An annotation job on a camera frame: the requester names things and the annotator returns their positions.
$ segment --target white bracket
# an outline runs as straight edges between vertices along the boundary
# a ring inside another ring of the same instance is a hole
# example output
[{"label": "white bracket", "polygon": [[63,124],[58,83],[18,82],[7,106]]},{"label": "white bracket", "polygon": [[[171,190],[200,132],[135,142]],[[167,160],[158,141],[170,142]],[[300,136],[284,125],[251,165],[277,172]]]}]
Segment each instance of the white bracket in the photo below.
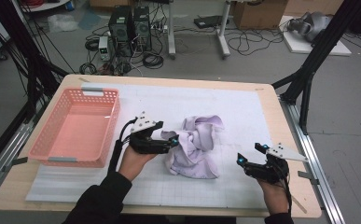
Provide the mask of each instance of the white bracket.
[{"label": "white bracket", "polygon": [[156,121],[150,119],[150,117],[146,115],[146,112],[143,111],[142,114],[137,118],[136,122],[133,124],[131,133],[137,133],[144,129],[154,127],[155,125]]},{"label": "white bracket", "polygon": [[268,149],[267,153],[271,154],[274,157],[280,158],[280,159],[309,162],[308,158],[300,155],[293,149],[286,147],[286,146],[282,145],[281,143]]}]

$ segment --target black sleeve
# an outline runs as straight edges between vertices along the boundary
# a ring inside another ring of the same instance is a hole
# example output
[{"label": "black sleeve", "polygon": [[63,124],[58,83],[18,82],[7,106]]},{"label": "black sleeve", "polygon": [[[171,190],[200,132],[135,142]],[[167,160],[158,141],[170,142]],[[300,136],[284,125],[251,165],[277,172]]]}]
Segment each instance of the black sleeve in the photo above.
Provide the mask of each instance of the black sleeve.
[{"label": "black sleeve", "polygon": [[265,218],[266,224],[294,224],[289,213],[279,213]]},{"label": "black sleeve", "polygon": [[115,223],[123,208],[122,201],[131,186],[131,181],[123,175],[110,173],[100,186],[90,186],[81,195],[63,224]]}]

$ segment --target white mat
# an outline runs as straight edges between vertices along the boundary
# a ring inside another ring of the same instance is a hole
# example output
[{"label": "white mat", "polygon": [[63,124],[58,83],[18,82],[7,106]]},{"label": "white mat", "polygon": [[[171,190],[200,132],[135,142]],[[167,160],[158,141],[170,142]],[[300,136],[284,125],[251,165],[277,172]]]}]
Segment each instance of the white mat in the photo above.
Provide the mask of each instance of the white mat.
[{"label": "white mat", "polygon": [[[132,182],[133,187],[124,200],[125,204],[266,207],[256,180],[246,176],[236,164],[238,152],[250,161],[265,163],[265,155],[254,150],[254,144],[259,142],[271,146],[255,92],[96,83],[84,86],[119,90],[121,109],[111,148],[124,124],[142,111],[155,121],[164,121],[162,130],[178,130],[184,118],[196,115],[218,115],[226,127],[224,131],[216,132],[215,149],[210,152],[221,174],[218,179],[171,175],[163,164],[165,155],[159,155]],[[154,132],[153,138],[160,138],[160,130]],[[40,165],[26,200],[76,202],[85,189],[101,182],[106,170],[107,167],[87,169]]]},{"label": "white mat", "polygon": [[[283,16],[279,24],[283,24],[286,21],[293,19],[291,16]],[[292,53],[310,53],[312,51],[311,43],[305,40],[302,35],[299,35],[297,31],[284,32],[285,43]],[[338,41],[337,46],[331,50],[329,55],[337,56],[350,56],[352,53]]]}]

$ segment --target desk leg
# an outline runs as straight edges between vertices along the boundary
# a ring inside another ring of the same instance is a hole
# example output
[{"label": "desk leg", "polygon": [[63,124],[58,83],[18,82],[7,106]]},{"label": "desk leg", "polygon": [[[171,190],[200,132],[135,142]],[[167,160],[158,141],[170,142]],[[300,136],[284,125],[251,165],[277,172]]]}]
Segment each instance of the desk leg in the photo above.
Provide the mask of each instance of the desk leg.
[{"label": "desk leg", "polygon": [[218,40],[220,42],[221,48],[223,49],[223,59],[230,56],[229,46],[227,45],[226,38],[224,37],[224,32],[226,31],[227,19],[229,17],[229,8],[230,8],[230,1],[226,1],[224,5],[223,20],[221,21],[221,27],[220,29],[217,29]]},{"label": "desk leg", "polygon": [[174,45],[174,13],[173,13],[174,0],[169,1],[169,27],[168,27],[168,50],[169,57],[175,59],[176,47]]}]

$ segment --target basket handle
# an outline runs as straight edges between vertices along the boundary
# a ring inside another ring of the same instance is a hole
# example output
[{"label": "basket handle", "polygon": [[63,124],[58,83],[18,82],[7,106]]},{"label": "basket handle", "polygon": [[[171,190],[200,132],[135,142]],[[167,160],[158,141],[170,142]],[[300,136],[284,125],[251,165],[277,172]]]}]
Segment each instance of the basket handle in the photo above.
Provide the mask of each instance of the basket handle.
[{"label": "basket handle", "polygon": [[77,162],[76,157],[49,157],[49,161]]},{"label": "basket handle", "polygon": [[104,96],[104,89],[100,87],[82,87],[82,93],[89,96]]}]

